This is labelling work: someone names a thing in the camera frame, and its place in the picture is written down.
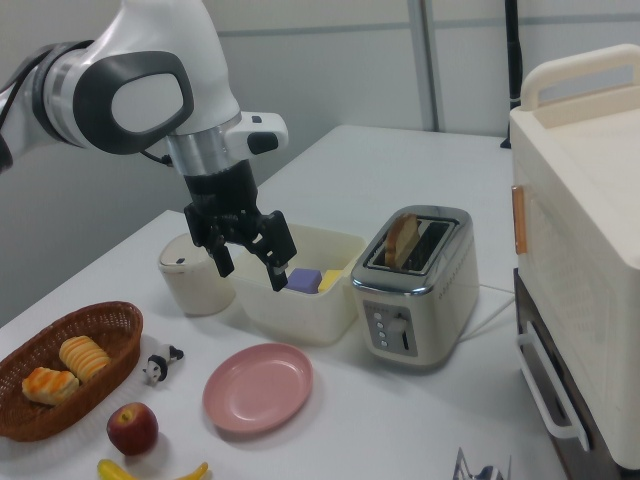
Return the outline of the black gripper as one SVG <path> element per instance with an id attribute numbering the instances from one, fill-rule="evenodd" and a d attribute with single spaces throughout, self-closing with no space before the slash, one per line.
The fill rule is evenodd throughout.
<path id="1" fill-rule="evenodd" d="M 192 200 L 184 209 L 191 238 L 205 248 L 219 275 L 228 277 L 234 270 L 226 242 L 242 245 L 264 264 L 272 290 L 281 291 L 297 249 L 281 211 L 259 212 L 249 161 L 214 174 L 186 176 L 185 181 Z"/>

